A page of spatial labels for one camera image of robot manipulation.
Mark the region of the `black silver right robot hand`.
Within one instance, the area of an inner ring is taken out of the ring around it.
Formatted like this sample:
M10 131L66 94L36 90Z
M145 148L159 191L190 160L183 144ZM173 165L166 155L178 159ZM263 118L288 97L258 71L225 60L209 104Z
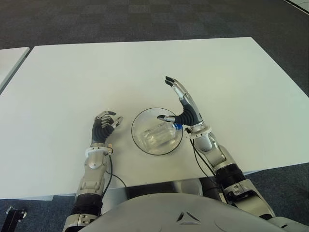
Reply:
M157 119L185 126L194 126L203 122L203 118L197 105L185 87L178 80L168 76L166 76L165 83L177 94L179 101L183 106L183 112L177 116L159 115L157 116Z

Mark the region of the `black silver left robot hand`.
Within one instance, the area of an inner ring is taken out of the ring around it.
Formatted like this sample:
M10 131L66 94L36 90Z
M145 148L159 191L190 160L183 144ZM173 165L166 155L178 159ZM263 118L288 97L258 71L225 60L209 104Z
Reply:
M117 128L123 121L123 117L120 116L113 119L116 113L112 111L103 111L94 118L94 123L92 127L92 143L104 144L107 138L113 133L115 128Z

